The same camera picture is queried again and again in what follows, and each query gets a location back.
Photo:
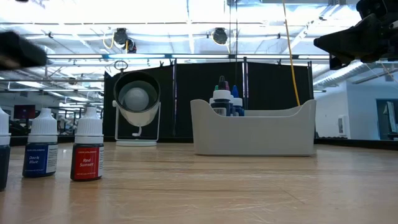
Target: black curtain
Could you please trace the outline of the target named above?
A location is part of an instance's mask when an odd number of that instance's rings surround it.
[[[150,68],[142,70],[154,77],[160,85],[160,138],[169,138],[173,135],[174,104],[173,104],[173,66]],[[112,107],[113,87],[120,74],[110,77],[105,73],[104,88],[104,120],[103,132],[107,137],[114,137],[116,125],[116,108]],[[142,139],[154,139],[157,135],[158,117],[151,124],[142,127]],[[138,127],[130,125],[124,117],[119,114],[118,136],[120,139],[131,139],[132,133],[138,132]]]
[[[220,76],[224,76],[232,90],[238,86],[239,96],[243,98],[242,63],[193,63],[177,64],[177,114],[175,122],[176,137],[192,138],[191,105],[192,100],[209,101]]]
[[[300,104],[312,99],[307,67],[295,66]],[[248,62],[249,110],[284,110],[297,106],[290,65]]]

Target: white bottle cap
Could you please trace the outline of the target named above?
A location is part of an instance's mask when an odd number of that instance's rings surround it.
[[[229,90],[215,90],[213,92],[214,100],[231,100],[231,92]]]
[[[0,146],[10,144],[10,133],[8,133],[8,114],[0,107]]]
[[[42,108],[32,121],[27,142],[57,142],[57,120],[51,116],[51,109]]]
[[[104,142],[102,120],[97,116],[95,107],[87,107],[84,117],[79,119],[75,134],[77,144],[100,144]]]
[[[243,106],[242,98],[233,98],[232,102],[234,103],[234,106]]]

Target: red label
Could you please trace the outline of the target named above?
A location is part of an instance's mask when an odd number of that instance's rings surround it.
[[[98,177],[98,164],[100,163],[100,149],[98,147],[76,148],[75,154],[75,179],[91,179]]]

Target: white wall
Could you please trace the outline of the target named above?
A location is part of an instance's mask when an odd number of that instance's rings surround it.
[[[320,137],[342,137],[338,132],[338,118],[346,116],[346,136],[350,138],[348,101],[346,83],[339,83],[338,87],[326,89],[326,93],[315,93],[317,113],[315,126]]]
[[[397,87],[347,84],[352,139],[380,140],[376,99],[398,99]]]
[[[32,92],[28,92],[28,97],[20,96],[19,93],[0,93],[0,106],[12,111],[11,119],[14,117],[14,105],[36,105],[35,109],[40,110],[42,107],[59,106],[59,100]]]

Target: ceiling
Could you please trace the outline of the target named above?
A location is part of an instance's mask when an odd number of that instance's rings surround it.
[[[113,32],[122,27],[127,28],[138,54],[289,54],[282,0],[261,2],[240,0],[237,5],[229,7],[225,0],[30,0],[27,3],[3,0],[0,31],[13,30],[46,48],[48,54],[124,53],[115,45],[108,49],[103,43],[111,45]],[[356,2],[286,0],[292,53],[325,55],[326,52],[313,46],[314,38],[347,29],[360,21]],[[218,45],[211,38],[216,27],[225,29],[228,35],[226,45]],[[187,59],[178,62],[214,61]],[[103,66],[112,62],[53,60],[56,65],[70,66],[53,65],[47,73],[45,68],[33,68],[19,74],[3,73],[0,76],[38,79],[51,74],[52,78],[58,79],[97,79],[103,78],[107,69],[110,73],[117,72],[111,66]],[[98,65],[72,67],[79,63]],[[131,70],[159,65],[159,60],[155,59],[129,62]],[[324,72],[327,66],[315,63],[314,73],[316,69]],[[68,83],[53,82],[51,85],[76,88]],[[85,85],[77,84],[79,88],[92,87]]]

